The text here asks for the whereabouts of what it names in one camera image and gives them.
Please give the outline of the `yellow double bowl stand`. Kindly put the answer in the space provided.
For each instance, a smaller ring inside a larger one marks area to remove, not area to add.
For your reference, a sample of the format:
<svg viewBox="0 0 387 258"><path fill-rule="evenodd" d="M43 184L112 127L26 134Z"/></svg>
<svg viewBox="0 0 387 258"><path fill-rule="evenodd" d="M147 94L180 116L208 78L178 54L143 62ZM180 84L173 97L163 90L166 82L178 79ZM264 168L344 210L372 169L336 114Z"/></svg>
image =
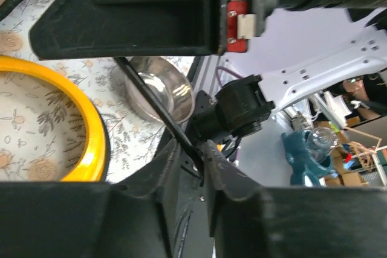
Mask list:
<svg viewBox="0 0 387 258"><path fill-rule="evenodd" d="M75 84L1 57L1 181L100 181L107 157L102 119Z"/></svg>

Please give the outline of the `stainless steel pet bowl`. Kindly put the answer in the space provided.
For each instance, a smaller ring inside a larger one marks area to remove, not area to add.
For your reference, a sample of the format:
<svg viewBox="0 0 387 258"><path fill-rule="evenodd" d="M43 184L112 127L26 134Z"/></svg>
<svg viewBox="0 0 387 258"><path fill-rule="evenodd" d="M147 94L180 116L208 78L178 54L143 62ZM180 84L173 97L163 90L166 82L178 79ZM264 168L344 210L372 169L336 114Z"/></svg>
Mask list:
<svg viewBox="0 0 387 258"><path fill-rule="evenodd" d="M130 62L177 123L184 123L190 118L195 109L194 91L173 61L160 56L136 56ZM126 97L133 111L146 120L161 123L161 118L133 82L126 79L125 86Z"/></svg>

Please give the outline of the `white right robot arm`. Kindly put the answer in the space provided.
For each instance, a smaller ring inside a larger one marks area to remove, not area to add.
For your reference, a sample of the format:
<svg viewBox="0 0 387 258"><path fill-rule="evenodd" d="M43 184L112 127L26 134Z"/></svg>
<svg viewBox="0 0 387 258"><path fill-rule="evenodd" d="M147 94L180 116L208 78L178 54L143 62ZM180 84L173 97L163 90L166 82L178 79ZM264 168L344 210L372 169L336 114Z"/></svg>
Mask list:
<svg viewBox="0 0 387 258"><path fill-rule="evenodd" d="M353 21L386 0L279 0L288 10L344 7ZM342 80L386 70L386 13L370 20L357 39L309 63L264 75L233 80L216 94L215 103L195 115L190 129L198 142L241 139L261 129L269 116Z"/></svg>

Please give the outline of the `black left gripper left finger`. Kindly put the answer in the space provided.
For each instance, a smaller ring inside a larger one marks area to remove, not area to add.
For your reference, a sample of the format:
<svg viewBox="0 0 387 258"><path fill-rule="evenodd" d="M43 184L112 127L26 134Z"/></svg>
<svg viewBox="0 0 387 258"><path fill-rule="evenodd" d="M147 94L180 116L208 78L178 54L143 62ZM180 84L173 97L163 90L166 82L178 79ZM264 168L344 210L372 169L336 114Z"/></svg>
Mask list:
<svg viewBox="0 0 387 258"><path fill-rule="evenodd" d="M29 39L42 60L207 56L219 29L220 0L54 0Z"/></svg>

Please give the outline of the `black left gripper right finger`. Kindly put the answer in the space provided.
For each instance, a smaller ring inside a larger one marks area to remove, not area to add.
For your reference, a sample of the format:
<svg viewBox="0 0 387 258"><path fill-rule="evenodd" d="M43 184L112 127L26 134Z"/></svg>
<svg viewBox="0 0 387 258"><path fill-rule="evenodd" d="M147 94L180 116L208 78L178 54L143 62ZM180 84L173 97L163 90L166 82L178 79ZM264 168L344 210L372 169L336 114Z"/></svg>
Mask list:
<svg viewBox="0 0 387 258"><path fill-rule="evenodd" d="M117 184L3 182L2 257L385 257L386 192L264 187L204 146L204 182L171 140Z"/></svg>

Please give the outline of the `black tent pole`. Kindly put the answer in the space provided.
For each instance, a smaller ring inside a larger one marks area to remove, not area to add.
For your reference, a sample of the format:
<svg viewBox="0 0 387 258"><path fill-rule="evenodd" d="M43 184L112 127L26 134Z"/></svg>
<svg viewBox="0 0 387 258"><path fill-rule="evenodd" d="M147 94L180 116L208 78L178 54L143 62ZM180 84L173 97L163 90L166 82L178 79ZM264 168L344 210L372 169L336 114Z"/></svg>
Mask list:
<svg viewBox="0 0 387 258"><path fill-rule="evenodd" d="M156 111L171 134L180 143L183 150L187 153L187 156L193 161L198 172L204 174L203 160L196 151L193 144L190 142L184 131L174 120L168 110L163 106L162 102L152 92L151 88L140 77L130 61L125 57L115 57L114 61L118 64L120 69L126 74L128 79L134 84L134 86L141 92L142 96L150 104L150 106Z"/></svg>

